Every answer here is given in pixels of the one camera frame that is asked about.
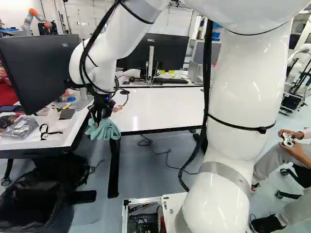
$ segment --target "white wall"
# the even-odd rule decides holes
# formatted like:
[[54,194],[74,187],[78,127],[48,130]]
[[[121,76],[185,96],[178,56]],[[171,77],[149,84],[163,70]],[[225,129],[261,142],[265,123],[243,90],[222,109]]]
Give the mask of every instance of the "white wall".
[[[0,0],[0,18],[5,28],[16,27],[21,30],[29,8],[34,8],[43,15],[40,0]],[[39,35],[37,20],[34,18],[31,30],[34,35]]]
[[[62,0],[42,0],[47,15],[49,9],[54,6],[45,4],[46,1],[55,1],[57,5],[57,2]],[[79,34],[84,39],[89,38],[112,3],[113,0],[69,0],[66,3],[66,9],[72,33]],[[191,14],[191,9],[171,8],[169,10],[166,8],[158,17],[150,32],[188,35],[189,29],[193,31],[192,25],[190,28]]]
[[73,34],[87,39],[112,5],[113,0],[69,0],[66,3],[68,20]]
[[157,18],[150,29],[150,33],[189,35],[191,9],[166,8]]

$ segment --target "black bag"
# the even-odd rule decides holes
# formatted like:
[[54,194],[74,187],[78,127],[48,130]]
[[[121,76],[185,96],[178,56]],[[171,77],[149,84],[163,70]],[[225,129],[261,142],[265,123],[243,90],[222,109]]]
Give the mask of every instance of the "black bag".
[[73,220],[67,197],[86,183],[87,160],[72,153],[34,160],[36,168],[22,175],[0,196],[0,231],[66,233]]

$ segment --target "white game controller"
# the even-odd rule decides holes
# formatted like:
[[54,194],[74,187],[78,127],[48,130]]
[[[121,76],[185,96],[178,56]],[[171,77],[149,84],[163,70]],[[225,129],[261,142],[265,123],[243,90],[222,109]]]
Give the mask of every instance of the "white game controller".
[[290,133],[282,133],[282,138],[284,140],[283,145],[286,147],[294,147],[295,145],[295,137]]

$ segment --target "green towel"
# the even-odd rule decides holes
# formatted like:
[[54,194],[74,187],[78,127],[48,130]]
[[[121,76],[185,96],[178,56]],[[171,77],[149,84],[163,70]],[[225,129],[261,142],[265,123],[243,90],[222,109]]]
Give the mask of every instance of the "green towel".
[[121,137],[118,127],[108,118],[102,119],[99,127],[95,126],[93,118],[88,120],[89,129],[86,131],[87,135],[91,135],[91,140],[118,140]]

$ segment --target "plastic bag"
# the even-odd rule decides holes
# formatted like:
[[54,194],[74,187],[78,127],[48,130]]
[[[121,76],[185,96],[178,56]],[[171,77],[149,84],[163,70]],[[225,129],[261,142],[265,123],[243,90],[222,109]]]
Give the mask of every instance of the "plastic bag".
[[25,139],[37,127],[38,124],[34,118],[26,118],[21,116],[14,122],[14,124],[7,127],[2,133],[0,133],[0,135]]

